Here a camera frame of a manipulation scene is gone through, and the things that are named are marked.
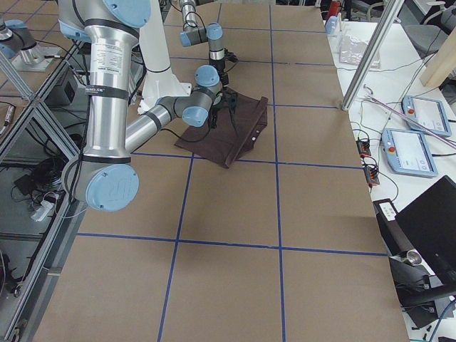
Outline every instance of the brown cloth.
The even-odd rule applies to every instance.
[[[268,99],[265,97],[255,100],[239,94],[234,115],[238,134],[234,130],[228,108],[223,108],[218,112],[217,127],[209,134],[208,127],[204,124],[200,128],[188,127],[182,135],[182,138],[190,141],[207,134],[206,138],[194,143],[179,139],[175,145],[228,168],[254,148],[259,134],[268,125],[267,104]]]

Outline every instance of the table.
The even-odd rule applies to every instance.
[[[375,23],[344,23],[346,34],[355,36],[362,40],[368,40],[374,29]],[[341,68],[351,68],[354,69],[354,66],[351,66],[346,63],[340,63],[338,60],[338,51],[337,51],[337,38],[330,38],[331,46],[333,47],[333,59],[336,67],[338,68],[338,77],[342,87],[342,91],[345,92],[352,77],[354,71],[347,71]],[[400,100],[400,94],[405,90],[406,86],[410,83],[414,72],[421,66],[422,62],[420,57],[417,54],[416,50],[413,48],[413,45],[409,41],[407,35],[405,34],[402,26],[400,24],[393,24],[389,34],[387,35],[383,45],[380,48],[380,63],[381,70],[390,70],[396,69],[399,66],[405,66],[409,63],[411,65],[399,68],[396,71],[385,71],[385,72],[372,72],[372,69],[366,78],[365,84],[373,89],[374,97],[378,100],[383,101],[384,103],[395,102]],[[420,82],[419,75],[424,71],[418,74],[415,82],[410,88],[408,94],[418,95],[424,92],[429,91],[431,88],[423,87]],[[359,100],[355,101],[352,107],[349,110],[350,120],[352,121],[352,128],[358,129],[359,126],[357,123],[361,121],[361,101],[363,97],[363,91],[359,94]],[[432,90],[429,93],[426,93],[424,97],[434,98],[441,100],[444,103],[445,110],[449,119],[455,119],[456,116],[447,104],[442,93],[438,90]],[[400,104],[397,104],[397,109],[400,110]],[[371,129],[382,131],[385,124],[387,123],[388,113],[386,110],[382,109],[378,105],[364,102],[363,103],[363,124],[367,128],[362,128],[368,132],[371,138],[379,138],[380,135]],[[391,120],[388,121],[386,127],[389,128],[402,128],[409,129],[407,124],[402,121],[402,119],[397,116],[392,116]],[[355,136],[358,136],[358,131],[354,131]],[[443,143],[439,142],[437,139],[426,136],[426,140],[429,143],[430,150],[432,153],[445,154],[454,152],[450,147],[447,147]],[[371,142],[371,152],[373,157],[379,161],[380,171],[385,175],[389,176],[397,183],[399,188],[399,195],[394,204],[396,208],[400,211],[408,204],[410,204],[416,197],[421,195],[426,189],[428,189],[432,184],[434,184],[442,175],[449,175],[452,179],[456,180],[456,156],[454,157],[435,157],[434,161],[439,171],[439,177],[436,178],[421,178],[421,177],[411,177],[404,175],[397,175],[393,173],[386,162],[384,152],[378,148],[379,141],[374,140]],[[384,198],[394,198],[396,190],[394,184],[386,179],[384,176],[380,175],[380,186],[374,187],[370,194],[371,199],[381,200]],[[411,330],[412,322],[405,316],[406,321],[408,322],[408,332],[411,338],[422,338],[425,331],[413,331]],[[456,328],[455,328],[455,319],[444,320],[441,328],[439,330],[441,336],[455,337]]]
[[[139,149],[137,198],[88,210],[35,342],[407,341],[318,9],[198,12],[223,25],[230,86],[266,96],[269,125],[229,170],[166,132]],[[207,47],[180,47],[181,27],[171,10],[189,81]]]

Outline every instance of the computer monitor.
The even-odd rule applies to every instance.
[[[443,284],[456,282],[456,183],[440,178],[396,220]]]

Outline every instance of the dark brown garment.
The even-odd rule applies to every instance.
[[[175,145],[203,158],[228,168],[254,148],[261,131],[267,126],[268,99],[255,100],[242,94],[238,95],[234,120],[237,132],[233,128],[228,108],[218,112],[217,128],[199,142],[185,142],[179,139]],[[182,137],[186,140],[198,140],[207,133],[207,125],[200,128],[188,127]]]

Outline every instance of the sticker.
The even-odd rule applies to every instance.
[[[123,51],[112,44],[92,44],[92,70],[111,75],[122,75]]]
[[[394,211],[393,206],[391,206],[391,203],[380,203],[380,209],[382,209],[382,212],[388,221],[395,220],[396,212]]]

